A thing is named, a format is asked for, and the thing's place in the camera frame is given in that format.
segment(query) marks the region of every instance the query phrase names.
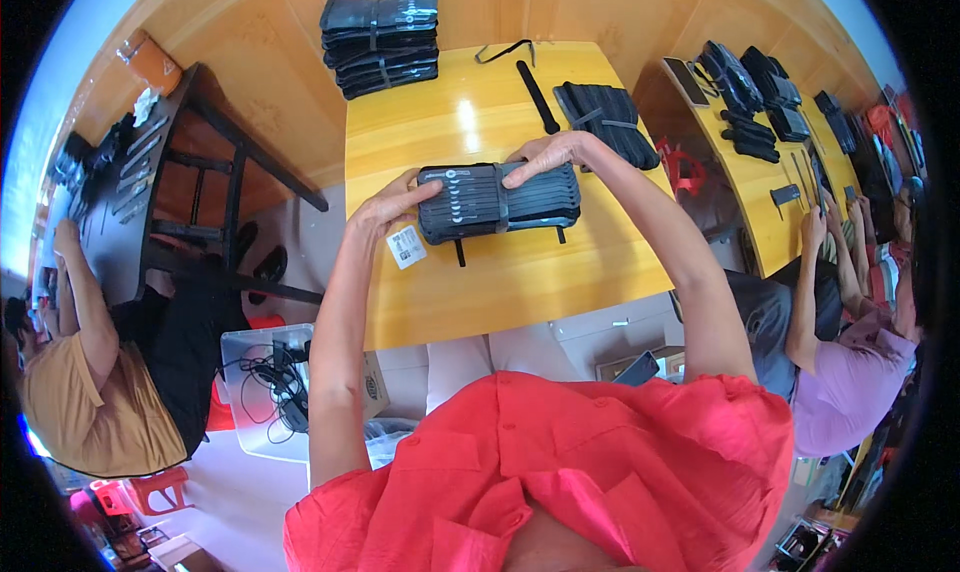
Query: lavender shirt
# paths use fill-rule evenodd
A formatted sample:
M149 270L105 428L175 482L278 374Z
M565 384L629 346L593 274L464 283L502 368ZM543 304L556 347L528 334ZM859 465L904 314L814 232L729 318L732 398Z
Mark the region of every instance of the lavender shirt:
M798 458L846 451L881 423L917 349L892 331L890 312L876 308L834 342L820 343L816 376L800 371L792 405Z

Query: plastic storage box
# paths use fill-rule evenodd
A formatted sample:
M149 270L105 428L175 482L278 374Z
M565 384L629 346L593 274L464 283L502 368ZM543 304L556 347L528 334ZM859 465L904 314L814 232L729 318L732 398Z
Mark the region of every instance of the plastic storage box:
M270 388L240 369L237 360L267 357L274 351L274 341L290 349L303 350L312 336L313 324L306 323L227 332L220 337L222 362L229 364L223 368L223 375L230 410L237 439L246 453L285 462L307 462L307 434L295 433L283 424ZM294 366L306 386L309 382L306 362Z

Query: woman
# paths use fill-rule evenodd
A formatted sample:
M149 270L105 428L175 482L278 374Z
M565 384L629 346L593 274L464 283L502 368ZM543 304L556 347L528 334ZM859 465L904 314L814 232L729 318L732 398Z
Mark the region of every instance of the woman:
M564 162L586 166L650 243L683 307L684 384L484 375L371 471L360 378L374 250L442 189L410 189L409 170L350 218L317 315L313 489L287 513L292 570L742 570L769 533L788 482L790 411L757 385L723 269L693 221L592 134L536 139L508 161L522 159L508 189Z

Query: red shirt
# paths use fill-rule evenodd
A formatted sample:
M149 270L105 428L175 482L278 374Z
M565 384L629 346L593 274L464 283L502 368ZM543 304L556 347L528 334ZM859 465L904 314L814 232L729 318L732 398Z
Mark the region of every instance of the red shirt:
M743 570L789 482L786 401L745 377L555 383L498 372L457 392L390 465L316 487L284 523L300 570L499 570L524 491L620 566Z

